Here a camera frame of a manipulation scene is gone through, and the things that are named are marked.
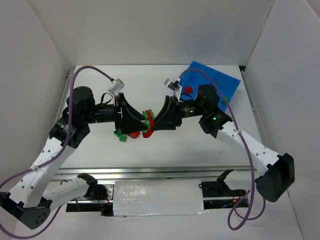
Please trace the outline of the red lego brick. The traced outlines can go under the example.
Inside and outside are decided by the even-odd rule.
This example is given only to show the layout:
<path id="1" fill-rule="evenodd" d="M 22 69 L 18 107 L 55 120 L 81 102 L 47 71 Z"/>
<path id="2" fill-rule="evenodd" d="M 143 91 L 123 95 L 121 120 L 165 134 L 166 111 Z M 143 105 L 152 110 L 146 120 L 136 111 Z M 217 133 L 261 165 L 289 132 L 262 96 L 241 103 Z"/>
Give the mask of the red lego brick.
<path id="1" fill-rule="evenodd" d="M 147 130 L 142 132 L 142 136 L 143 138 L 149 138 L 154 133 L 152 127 L 155 124 L 155 116 L 151 109 L 145 111 L 147 112 L 148 119 L 145 119 L 143 123 L 147 126 Z"/>

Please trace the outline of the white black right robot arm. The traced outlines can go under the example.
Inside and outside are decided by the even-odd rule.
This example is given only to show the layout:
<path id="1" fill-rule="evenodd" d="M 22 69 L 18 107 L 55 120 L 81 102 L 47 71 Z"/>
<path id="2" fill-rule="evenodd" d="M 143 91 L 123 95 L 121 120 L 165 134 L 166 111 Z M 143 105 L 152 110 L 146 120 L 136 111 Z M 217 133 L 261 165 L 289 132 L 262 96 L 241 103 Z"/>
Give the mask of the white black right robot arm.
<path id="1" fill-rule="evenodd" d="M 241 129 L 219 106 L 220 97 L 212 85 L 198 88 L 194 100 L 179 102 L 174 96 L 166 96 L 164 105 L 155 117 L 153 131 L 175 130 L 183 118 L 200 116 L 199 125 L 210 134 L 245 157 L 251 156 L 254 168 L 260 174 L 255 179 L 258 193 L 275 203 L 295 181 L 294 159 L 288 153 L 267 148 Z"/>

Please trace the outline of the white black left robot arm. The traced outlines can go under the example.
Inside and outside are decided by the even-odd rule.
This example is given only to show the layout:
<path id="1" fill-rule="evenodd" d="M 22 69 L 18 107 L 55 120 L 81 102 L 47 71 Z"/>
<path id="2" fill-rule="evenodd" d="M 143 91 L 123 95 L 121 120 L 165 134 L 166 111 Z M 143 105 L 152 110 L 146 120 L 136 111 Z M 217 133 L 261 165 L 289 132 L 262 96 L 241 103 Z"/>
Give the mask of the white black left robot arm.
<path id="1" fill-rule="evenodd" d="M 62 117 L 49 132 L 45 146 L 33 166 L 8 192 L 1 192 L 0 205 L 31 230 L 39 228 L 56 208 L 84 197 L 93 199 L 105 187 L 87 173 L 48 189 L 61 165 L 90 133 L 90 124 L 114 122 L 122 134 L 147 130 L 144 116 L 119 93 L 115 104 L 96 104 L 92 90 L 80 86 L 67 98 Z"/>

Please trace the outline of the red arch lego piece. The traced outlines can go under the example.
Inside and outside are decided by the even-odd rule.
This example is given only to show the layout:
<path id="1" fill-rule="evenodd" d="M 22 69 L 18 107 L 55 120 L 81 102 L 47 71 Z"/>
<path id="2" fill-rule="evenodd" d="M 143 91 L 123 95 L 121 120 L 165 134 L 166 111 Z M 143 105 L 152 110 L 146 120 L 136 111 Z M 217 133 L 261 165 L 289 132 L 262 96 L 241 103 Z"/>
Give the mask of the red arch lego piece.
<path id="1" fill-rule="evenodd" d="M 184 89 L 184 92 L 186 94 L 192 94 L 193 93 L 193 88 L 191 86 L 186 86 Z"/>

